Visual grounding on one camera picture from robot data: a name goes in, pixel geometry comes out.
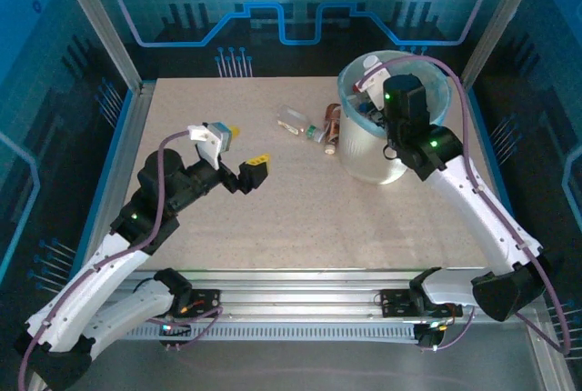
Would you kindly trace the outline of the brown bottle white cap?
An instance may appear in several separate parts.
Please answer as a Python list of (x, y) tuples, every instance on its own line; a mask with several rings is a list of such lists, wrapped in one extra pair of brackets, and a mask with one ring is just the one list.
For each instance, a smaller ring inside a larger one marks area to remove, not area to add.
[(333, 155), (339, 140), (340, 117), (342, 106), (340, 104), (330, 104), (326, 108), (324, 118), (324, 150), (327, 155)]

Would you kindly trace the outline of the white waste bin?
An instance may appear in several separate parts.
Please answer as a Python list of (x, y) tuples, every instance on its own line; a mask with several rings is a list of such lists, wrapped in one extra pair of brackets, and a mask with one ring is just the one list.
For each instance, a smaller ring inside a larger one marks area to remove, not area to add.
[[(381, 115), (376, 111), (361, 115), (380, 125)], [(342, 167), (354, 178), (374, 185), (386, 185), (396, 181), (406, 171), (406, 166), (395, 158), (393, 151), (385, 150), (386, 139), (341, 136), (339, 131), (338, 154)]]

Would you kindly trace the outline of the aluminium table side rail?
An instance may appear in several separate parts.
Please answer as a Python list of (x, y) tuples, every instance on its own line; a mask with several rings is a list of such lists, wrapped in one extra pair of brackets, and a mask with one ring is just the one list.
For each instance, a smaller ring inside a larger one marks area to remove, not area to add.
[(124, 204), (155, 86), (154, 81), (146, 81), (141, 93), (134, 94), (83, 264), (95, 252)]

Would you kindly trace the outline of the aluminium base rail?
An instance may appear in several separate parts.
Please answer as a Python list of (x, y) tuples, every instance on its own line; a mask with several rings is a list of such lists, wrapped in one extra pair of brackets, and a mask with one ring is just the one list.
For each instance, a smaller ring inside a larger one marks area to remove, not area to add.
[[(218, 289), (222, 321), (240, 323), (427, 323), (432, 317), (382, 316), (379, 292), (411, 289), (426, 270), (269, 269), (184, 271), (194, 289)], [(470, 308), (488, 317), (476, 306)]]

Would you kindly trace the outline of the white trash bin, blue liner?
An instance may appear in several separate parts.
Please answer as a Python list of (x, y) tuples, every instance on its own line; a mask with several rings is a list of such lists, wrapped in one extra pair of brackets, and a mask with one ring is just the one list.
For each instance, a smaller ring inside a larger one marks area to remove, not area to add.
[[(384, 128), (359, 112), (359, 105), (370, 101), (368, 95), (358, 93), (354, 88), (355, 82), (364, 75), (363, 61), (368, 55), (377, 55), (382, 64), (404, 56), (411, 56), (408, 52), (394, 50), (368, 52), (354, 59), (340, 72), (337, 78), (337, 91), (342, 106), (340, 135), (347, 137), (369, 135), (385, 141)], [(391, 75), (415, 75), (426, 89), (426, 105), (430, 122), (435, 125), (443, 124), (451, 103), (451, 88), (447, 77), (437, 66), (423, 59), (407, 59), (390, 65), (386, 70)]]

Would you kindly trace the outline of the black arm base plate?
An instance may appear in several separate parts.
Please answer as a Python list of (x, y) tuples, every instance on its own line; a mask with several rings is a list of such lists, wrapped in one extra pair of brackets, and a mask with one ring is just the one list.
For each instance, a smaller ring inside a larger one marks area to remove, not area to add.
[(434, 304), (426, 296), (411, 289), (384, 289), (379, 292), (382, 316), (453, 318), (463, 316), (463, 307), (454, 304)]
[(222, 292), (218, 289), (193, 289), (186, 303), (180, 307), (179, 318), (195, 318), (221, 305)]

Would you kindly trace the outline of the aluminium frame post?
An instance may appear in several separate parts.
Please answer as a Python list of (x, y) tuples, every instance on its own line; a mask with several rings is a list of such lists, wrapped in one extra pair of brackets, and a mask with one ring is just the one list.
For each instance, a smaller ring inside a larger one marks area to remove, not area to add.
[(85, 17), (95, 30), (127, 87), (133, 94), (140, 94), (143, 86), (142, 79), (101, 0), (76, 1), (81, 6)]
[(484, 33), (467, 61), (461, 79), (466, 91), (472, 87), (493, 53), (499, 39), (516, 14), (522, 0), (500, 0)]

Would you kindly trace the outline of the steel sheet panel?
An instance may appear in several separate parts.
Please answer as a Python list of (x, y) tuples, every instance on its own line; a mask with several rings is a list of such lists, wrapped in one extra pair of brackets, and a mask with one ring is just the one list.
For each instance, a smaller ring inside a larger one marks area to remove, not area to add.
[(477, 324), (453, 347), (364, 342), (211, 342), (180, 353), (122, 341), (68, 391), (582, 391), (554, 376), (521, 326)]

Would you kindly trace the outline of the blue table edge strip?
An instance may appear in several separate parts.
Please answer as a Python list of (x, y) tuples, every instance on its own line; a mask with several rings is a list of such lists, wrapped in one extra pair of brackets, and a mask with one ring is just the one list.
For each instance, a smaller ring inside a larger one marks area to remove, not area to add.
[(117, 151), (121, 134), (125, 126), (125, 120), (128, 114), (128, 109), (133, 103), (134, 96), (135, 95), (131, 90), (128, 90), (127, 94), (125, 95), (124, 102), (121, 108), (121, 113), (118, 122), (115, 125), (114, 133), (105, 157), (104, 165), (99, 176), (99, 180), (97, 182), (94, 198), (92, 200), (92, 204), (90, 206), (87, 219), (85, 221), (85, 226), (82, 231), (82, 235), (80, 237), (78, 247), (75, 252), (73, 264), (69, 271), (69, 278), (73, 278), (83, 265), (83, 259), (87, 251), (87, 248), (89, 247), (90, 238), (93, 232), (93, 228), (95, 227), (97, 215), (99, 213), (99, 206), (101, 205), (101, 202), (105, 195), (105, 186), (107, 184), (107, 180), (114, 162), (115, 153)]
[(497, 198), (503, 204), (508, 213), (517, 219), (511, 199), (507, 193), (507, 186), (501, 172), (500, 164), (497, 161), (493, 143), (491, 142), (491, 138), (487, 131), (485, 118), (473, 89), (470, 89), (467, 92), (467, 98), (468, 108), (476, 131), (477, 140), (485, 160), (487, 172), (492, 182), (491, 189), (496, 193)]

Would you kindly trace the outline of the clear bottle green neck band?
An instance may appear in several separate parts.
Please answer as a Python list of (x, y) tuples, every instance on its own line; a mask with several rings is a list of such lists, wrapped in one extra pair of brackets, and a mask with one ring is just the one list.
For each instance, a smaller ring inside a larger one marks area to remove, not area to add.
[(277, 112), (277, 123), (293, 135), (321, 143), (325, 132), (314, 125), (310, 118), (288, 105), (282, 105)]

